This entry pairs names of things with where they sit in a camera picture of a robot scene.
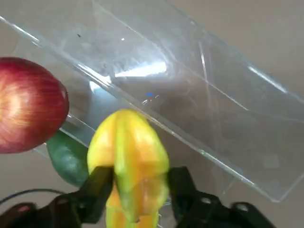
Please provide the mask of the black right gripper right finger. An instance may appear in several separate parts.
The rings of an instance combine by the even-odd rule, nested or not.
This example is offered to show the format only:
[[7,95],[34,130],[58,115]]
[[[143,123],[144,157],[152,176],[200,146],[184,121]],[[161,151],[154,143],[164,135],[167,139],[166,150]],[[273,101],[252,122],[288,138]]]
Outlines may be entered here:
[[197,190],[187,167],[171,168],[167,174],[171,208],[178,228],[272,228],[273,223],[254,205],[220,199]]

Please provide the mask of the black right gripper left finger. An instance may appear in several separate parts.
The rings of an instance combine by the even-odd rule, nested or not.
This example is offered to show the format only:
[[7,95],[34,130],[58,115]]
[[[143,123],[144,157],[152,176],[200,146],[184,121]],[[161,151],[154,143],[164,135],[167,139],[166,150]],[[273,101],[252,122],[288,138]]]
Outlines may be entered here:
[[78,191],[56,196],[38,208],[33,202],[13,205],[0,215],[2,228],[80,228],[97,224],[113,188],[113,167],[96,167]]

